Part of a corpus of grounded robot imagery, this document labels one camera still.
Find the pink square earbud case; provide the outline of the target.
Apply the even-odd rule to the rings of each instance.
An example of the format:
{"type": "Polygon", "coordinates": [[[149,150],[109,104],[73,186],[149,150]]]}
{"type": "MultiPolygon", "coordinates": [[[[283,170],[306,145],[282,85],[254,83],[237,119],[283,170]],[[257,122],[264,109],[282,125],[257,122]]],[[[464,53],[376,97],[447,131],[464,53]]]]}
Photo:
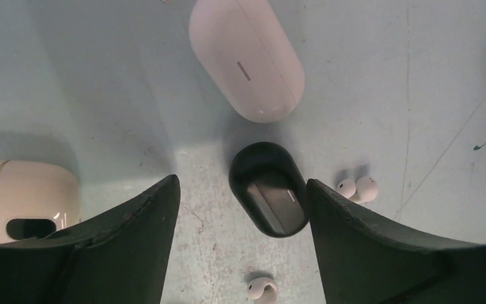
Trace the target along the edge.
{"type": "Polygon", "coordinates": [[[50,163],[0,161],[0,244],[79,223],[79,182],[71,172],[50,163]]]}

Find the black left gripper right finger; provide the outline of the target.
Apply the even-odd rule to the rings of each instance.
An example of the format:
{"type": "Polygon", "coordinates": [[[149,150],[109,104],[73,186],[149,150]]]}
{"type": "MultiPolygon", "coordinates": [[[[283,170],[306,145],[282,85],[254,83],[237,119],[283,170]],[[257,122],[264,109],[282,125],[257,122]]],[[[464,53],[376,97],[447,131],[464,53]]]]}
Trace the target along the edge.
{"type": "Polygon", "coordinates": [[[486,244],[418,231],[306,184],[327,303],[486,303],[486,244]]]}

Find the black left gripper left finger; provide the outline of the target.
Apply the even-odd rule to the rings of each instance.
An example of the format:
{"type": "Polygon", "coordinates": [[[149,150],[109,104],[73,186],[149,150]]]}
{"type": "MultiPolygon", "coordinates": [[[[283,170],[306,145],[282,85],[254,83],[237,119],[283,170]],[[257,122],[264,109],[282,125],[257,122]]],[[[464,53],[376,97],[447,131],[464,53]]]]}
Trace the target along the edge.
{"type": "Polygon", "coordinates": [[[168,175],[77,225],[0,244],[0,303],[159,303],[179,207],[168,175]]]}

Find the black oval earbud case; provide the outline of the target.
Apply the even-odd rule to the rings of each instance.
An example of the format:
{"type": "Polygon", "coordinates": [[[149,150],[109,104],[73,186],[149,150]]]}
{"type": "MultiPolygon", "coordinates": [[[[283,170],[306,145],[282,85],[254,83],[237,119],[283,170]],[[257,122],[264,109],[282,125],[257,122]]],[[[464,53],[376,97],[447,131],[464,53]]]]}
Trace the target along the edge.
{"type": "Polygon", "coordinates": [[[306,181],[291,154],[274,142],[256,142],[233,158],[228,182],[263,234],[288,238],[308,224],[306,181]]]}

